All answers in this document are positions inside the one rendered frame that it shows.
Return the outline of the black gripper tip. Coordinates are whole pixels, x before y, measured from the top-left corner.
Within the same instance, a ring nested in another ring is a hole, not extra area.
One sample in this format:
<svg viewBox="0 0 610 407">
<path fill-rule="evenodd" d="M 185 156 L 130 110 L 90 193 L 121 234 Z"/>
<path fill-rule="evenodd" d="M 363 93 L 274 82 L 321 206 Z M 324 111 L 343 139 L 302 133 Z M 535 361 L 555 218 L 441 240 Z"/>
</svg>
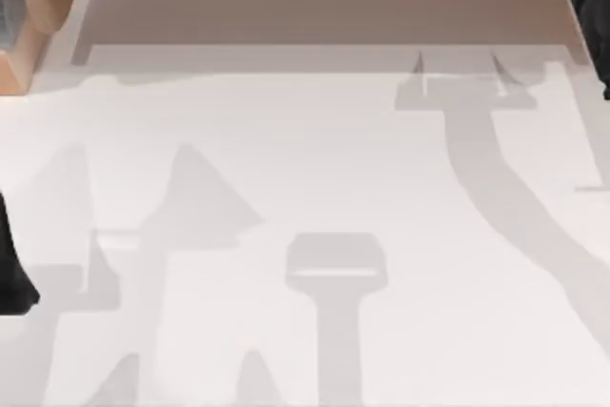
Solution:
<svg viewBox="0 0 610 407">
<path fill-rule="evenodd" d="M 25 315 L 39 300 L 40 294 L 18 258 L 0 193 L 0 316 Z"/>
</svg>

